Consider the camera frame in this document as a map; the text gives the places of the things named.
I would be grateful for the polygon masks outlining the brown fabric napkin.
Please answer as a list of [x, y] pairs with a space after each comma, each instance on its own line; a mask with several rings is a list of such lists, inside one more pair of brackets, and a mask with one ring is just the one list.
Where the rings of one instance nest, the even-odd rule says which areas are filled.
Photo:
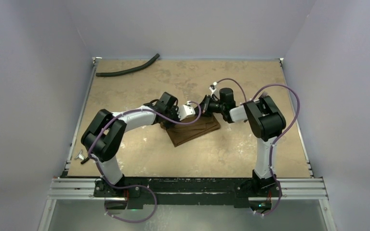
[[190, 125], [171, 124], [169, 128], [161, 123], [160, 127], [168, 133], [174, 147], [206, 135], [221, 128], [220, 123], [214, 116], [201, 116], [195, 123]]

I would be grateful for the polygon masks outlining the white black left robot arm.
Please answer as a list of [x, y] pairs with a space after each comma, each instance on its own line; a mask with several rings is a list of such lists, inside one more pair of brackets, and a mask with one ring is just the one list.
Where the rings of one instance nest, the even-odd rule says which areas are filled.
[[106, 191], [113, 197], [123, 194], [124, 174], [117, 162], [116, 154], [124, 134], [142, 126], [164, 124], [169, 127], [178, 117], [178, 99], [164, 92], [142, 106], [125, 112], [112, 113], [101, 109], [95, 115], [81, 137], [88, 158], [93, 160], [106, 181]]

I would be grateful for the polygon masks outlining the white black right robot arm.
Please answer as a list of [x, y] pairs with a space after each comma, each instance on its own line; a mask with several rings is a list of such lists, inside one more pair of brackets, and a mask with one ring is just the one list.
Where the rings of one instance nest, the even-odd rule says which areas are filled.
[[257, 140], [256, 164], [252, 172], [252, 179], [245, 185], [251, 188], [255, 195], [262, 196], [275, 185], [272, 173], [276, 139], [286, 127], [286, 120], [273, 99], [267, 93], [262, 93], [258, 100], [248, 101], [236, 106], [234, 92], [231, 88], [219, 90], [219, 97], [215, 94], [205, 95], [200, 108], [195, 113], [201, 116], [221, 114], [225, 122], [231, 124], [247, 121]]

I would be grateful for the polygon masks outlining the black foam tube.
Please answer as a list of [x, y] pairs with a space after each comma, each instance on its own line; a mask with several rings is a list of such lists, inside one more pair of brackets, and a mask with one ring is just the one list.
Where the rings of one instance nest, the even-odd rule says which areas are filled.
[[147, 62], [145, 62], [144, 64], [142, 64], [140, 66], [132, 67], [130, 69], [121, 70], [121, 71], [117, 71], [117, 72], [96, 73], [95, 76], [96, 77], [119, 77], [119, 76], [123, 76], [123, 75], [132, 74], [132, 73], [135, 73], [135, 72], [139, 72], [139, 71], [142, 71], [142, 70], [150, 67], [159, 57], [160, 57], [160, 54], [157, 53], [150, 60], [148, 60]]

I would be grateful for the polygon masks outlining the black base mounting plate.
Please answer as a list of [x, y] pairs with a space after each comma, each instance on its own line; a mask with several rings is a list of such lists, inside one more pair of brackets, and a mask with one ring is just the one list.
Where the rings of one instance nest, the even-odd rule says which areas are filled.
[[268, 210], [282, 196], [279, 182], [252, 191], [245, 183], [252, 178], [124, 177], [126, 187], [112, 187], [96, 179], [94, 197], [122, 201], [128, 209], [144, 205], [231, 205], [234, 208]]

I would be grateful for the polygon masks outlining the aluminium extrusion rail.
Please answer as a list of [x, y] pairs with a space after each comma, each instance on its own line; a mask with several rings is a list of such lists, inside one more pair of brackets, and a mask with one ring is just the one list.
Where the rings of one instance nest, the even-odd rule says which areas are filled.
[[271, 198], [317, 200], [327, 198], [323, 179], [280, 179], [279, 186], [255, 189], [249, 178], [143, 178], [128, 177], [128, 189], [113, 189], [100, 179], [53, 179], [48, 198], [51, 199], [132, 199], [150, 191], [162, 202], [163, 196], [230, 196], [250, 201]]

